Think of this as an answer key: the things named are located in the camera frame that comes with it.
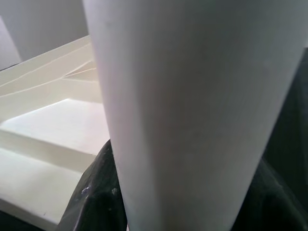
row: white cylinder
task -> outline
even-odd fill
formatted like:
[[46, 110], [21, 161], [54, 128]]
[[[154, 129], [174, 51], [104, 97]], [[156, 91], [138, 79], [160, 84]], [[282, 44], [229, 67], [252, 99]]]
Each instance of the white cylinder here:
[[227, 231], [306, 42], [307, 0], [84, 0], [130, 231]]

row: white cardboard tube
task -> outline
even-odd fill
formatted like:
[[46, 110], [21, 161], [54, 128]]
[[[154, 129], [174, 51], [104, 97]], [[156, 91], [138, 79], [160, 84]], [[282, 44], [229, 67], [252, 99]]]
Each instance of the white cardboard tube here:
[[306, 0], [84, 0], [131, 231], [226, 231], [306, 42]]

